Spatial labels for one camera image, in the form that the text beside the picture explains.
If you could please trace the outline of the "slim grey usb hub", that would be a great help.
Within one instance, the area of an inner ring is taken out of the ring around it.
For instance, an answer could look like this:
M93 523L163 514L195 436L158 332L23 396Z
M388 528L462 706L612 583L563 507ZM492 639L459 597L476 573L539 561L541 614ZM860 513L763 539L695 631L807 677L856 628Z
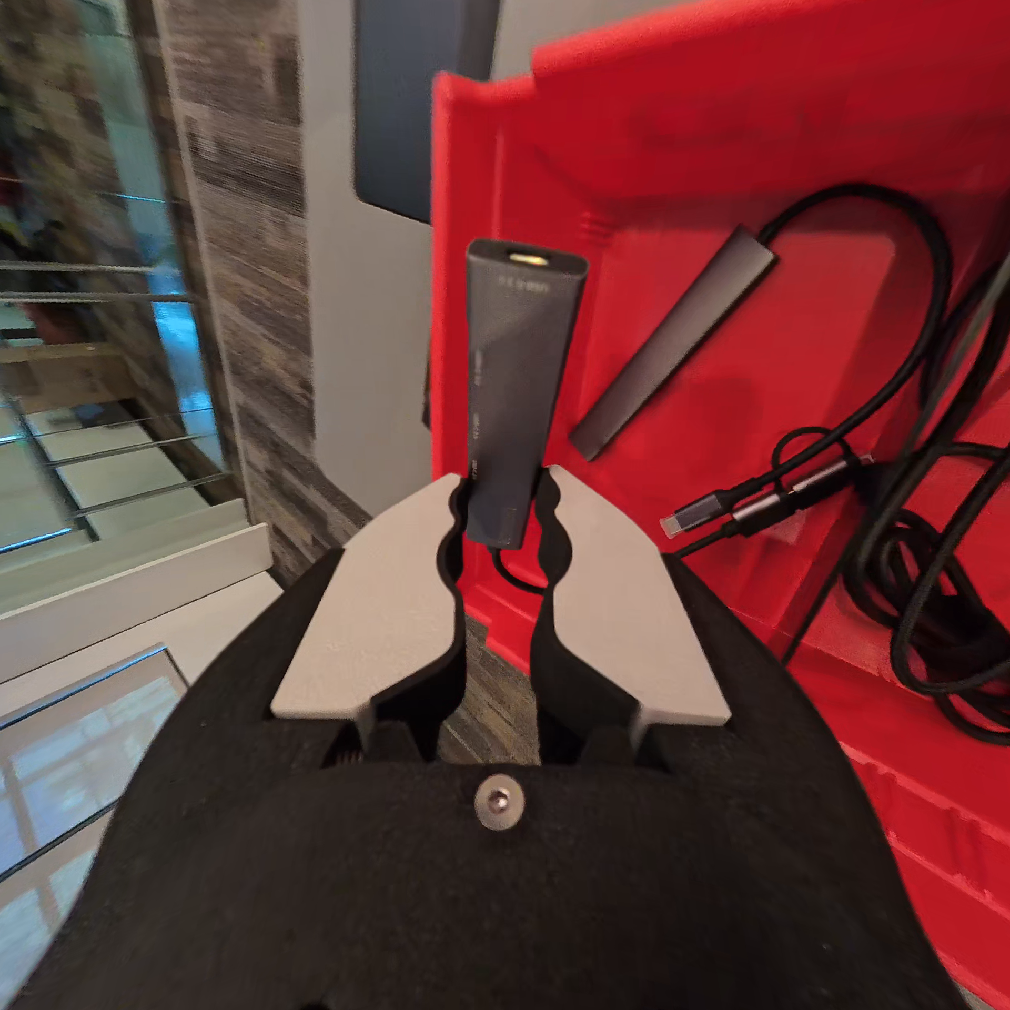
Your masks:
M738 226L688 286L656 328L625 363L570 440L585 461L594 461L749 296L777 262L770 246Z

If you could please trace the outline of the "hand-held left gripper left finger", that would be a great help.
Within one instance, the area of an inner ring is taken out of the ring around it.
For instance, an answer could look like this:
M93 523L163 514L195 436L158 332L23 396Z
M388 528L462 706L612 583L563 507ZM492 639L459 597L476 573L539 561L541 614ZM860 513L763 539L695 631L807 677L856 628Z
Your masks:
M271 701L271 715L381 726L436 759L467 682L458 581L468 480L449 473L390 507L347 541Z

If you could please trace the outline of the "dark wall panel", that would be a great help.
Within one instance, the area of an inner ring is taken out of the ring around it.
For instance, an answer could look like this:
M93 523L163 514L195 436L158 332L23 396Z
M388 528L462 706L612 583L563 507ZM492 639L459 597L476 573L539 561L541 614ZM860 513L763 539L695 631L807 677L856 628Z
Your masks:
M361 202L429 223L432 89L490 79L499 1L357 1L354 183Z

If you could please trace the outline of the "red plastic bin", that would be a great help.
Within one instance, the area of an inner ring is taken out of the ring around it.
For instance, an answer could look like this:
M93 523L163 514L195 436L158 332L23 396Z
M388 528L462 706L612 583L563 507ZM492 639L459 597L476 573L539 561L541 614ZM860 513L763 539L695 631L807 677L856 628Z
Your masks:
M769 468L799 426L834 426L919 334L923 240L844 200L773 239L776 266L600 454L585 416L739 225L868 182L917 197L953 247L953 296L1008 249L1008 2L698 2L532 54L531 73L436 79L434 477L468 461L464 259L491 237L587 259L546 462L661 522ZM722 541L692 570L779 652L854 531L848 492L793 527ZM791 663L861 777L947 970L1008 1008L1008 747L970 739L899 686L890 635L832 592Z

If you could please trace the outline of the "dark grey usb hub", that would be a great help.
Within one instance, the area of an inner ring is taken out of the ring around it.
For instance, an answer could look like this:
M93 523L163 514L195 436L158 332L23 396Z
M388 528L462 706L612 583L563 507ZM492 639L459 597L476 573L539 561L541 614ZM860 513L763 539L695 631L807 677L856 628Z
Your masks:
M492 238L466 252L469 351L466 533L523 545L590 265Z

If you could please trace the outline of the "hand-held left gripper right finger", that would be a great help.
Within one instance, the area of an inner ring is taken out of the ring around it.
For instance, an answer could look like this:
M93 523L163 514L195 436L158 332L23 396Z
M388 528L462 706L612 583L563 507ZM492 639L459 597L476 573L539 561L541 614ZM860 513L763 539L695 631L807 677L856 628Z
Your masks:
M729 704L651 538L558 464L541 473L534 512L540 762L577 764L597 739L635 760L667 731L724 729Z

